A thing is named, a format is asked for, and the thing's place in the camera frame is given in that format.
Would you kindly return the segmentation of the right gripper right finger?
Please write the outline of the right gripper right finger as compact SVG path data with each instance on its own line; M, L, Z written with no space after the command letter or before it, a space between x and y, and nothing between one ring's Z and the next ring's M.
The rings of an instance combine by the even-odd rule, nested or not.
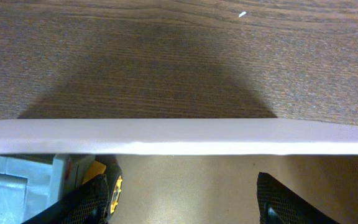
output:
M268 173L257 178L260 224L337 224Z

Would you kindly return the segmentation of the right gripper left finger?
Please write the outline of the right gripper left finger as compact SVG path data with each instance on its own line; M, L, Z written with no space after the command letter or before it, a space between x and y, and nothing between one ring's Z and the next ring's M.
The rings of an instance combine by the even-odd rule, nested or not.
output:
M104 224L109 220L109 187L99 174L24 224Z

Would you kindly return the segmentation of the yellow grey dump truck toy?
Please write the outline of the yellow grey dump truck toy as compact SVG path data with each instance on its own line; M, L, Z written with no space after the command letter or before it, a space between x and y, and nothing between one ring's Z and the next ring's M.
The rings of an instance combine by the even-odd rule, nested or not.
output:
M0 223L24 223L99 174L109 187L109 220L122 190L114 157L69 154L0 155Z

